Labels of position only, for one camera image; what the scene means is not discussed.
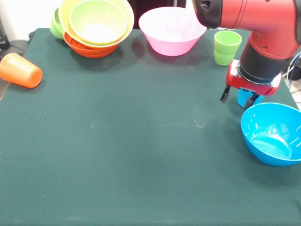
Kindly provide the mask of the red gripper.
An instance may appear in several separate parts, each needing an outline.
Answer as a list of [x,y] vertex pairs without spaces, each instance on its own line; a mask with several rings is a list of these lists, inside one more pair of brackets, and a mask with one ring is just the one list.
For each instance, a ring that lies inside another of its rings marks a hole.
[[248,81],[244,78],[239,70],[239,60],[232,60],[228,70],[227,75],[225,78],[226,87],[222,93],[220,101],[225,103],[230,93],[230,88],[234,87],[236,89],[245,89],[251,92],[254,92],[245,102],[244,108],[247,109],[251,107],[254,102],[260,96],[272,96],[278,90],[281,80],[282,80],[282,73],[278,74],[271,83],[268,84],[256,84]]

